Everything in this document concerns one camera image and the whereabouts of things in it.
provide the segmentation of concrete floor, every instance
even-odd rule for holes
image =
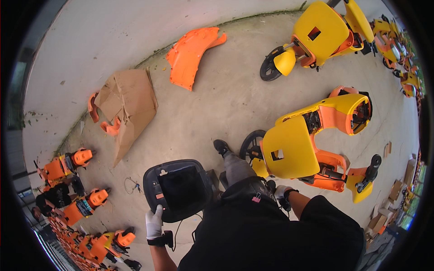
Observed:
[[[99,124],[84,118],[82,135],[76,127],[63,151],[80,146],[96,149],[98,154],[87,170],[79,174],[87,190],[97,186],[111,187],[109,203],[98,209],[80,225],[90,233],[136,227],[131,259],[140,261],[142,270],[153,270],[146,243],[145,213],[149,210],[144,194],[137,190],[129,195],[124,180],[131,177],[139,184],[152,166],[177,159],[196,159],[206,170],[223,171],[223,160],[214,150],[214,139],[228,142],[238,152],[244,138],[253,130],[270,129],[281,115],[324,98],[338,85],[368,91],[373,102],[373,117],[358,135],[347,136],[337,129],[327,129],[316,137],[317,147],[345,154],[351,167],[368,166],[371,157],[383,156],[384,146],[392,142],[391,155],[383,163],[374,182],[372,194],[355,205],[349,190],[342,193],[310,187],[298,180],[278,180],[306,196],[324,195],[337,208],[366,227],[376,203],[387,198],[395,179],[404,176],[407,161],[418,151],[418,117],[414,98],[400,93],[399,79],[373,54],[350,54],[328,60],[319,72],[296,65],[288,77],[273,82],[259,77],[264,56],[273,48],[289,41],[293,24],[301,13],[252,17],[222,25],[220,32],[227,41],[207,50],[196,74],[193,92],[169,82],[170,65],[161,52],[139,68],[151,67],[151,77],[158,100],[158,111],[152,122],[135,141],[124,159],[111,168],[114,159],[114,138],[105,137]],[[100,114],[100,121],[105,117]],[[133,183],[127,181],[127,188]],[[193,244],[191,232],[200,218],[182,222],[177,235],[177,248],[169,255],[179,263]],[[165,224],[176,231],[179,223]],[[119,264],[122,270],[129,270]]]

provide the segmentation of black shoe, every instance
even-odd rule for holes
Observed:
[[[221,156],[230,151],[227,143],[221,139],[214,140],[214,148],[221,154]]]

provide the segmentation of gray pants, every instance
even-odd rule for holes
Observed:
[[[223,160],[229,186],[245,178],[257,176],[249,163],[246,160],[238,158],[233,152],[228,151],[225,153]]]

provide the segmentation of cardboard sheet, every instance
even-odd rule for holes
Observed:
[[[115,167],[157,113],[149,73],[144,70],[113,73],[95,98],[95,105],[110,121],[116,115],[121,120],[119,135],[115,136]]]

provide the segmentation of white glove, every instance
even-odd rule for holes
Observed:
[[[289,189],[293,189],[290,186],[284,186],[284,185],[279,185],[276,187],[276,191],[274,192],[274,197],[276,199],[283,199],[283,194],[285,193],[285,190],[289,188]]]
[[[161,216],[163,215],[163,206],[161,204],[157,205],[155,214],[152,210],[146,213],[146,239],[154,239],[161,237],[161,227],[163,226],[163,220]]]

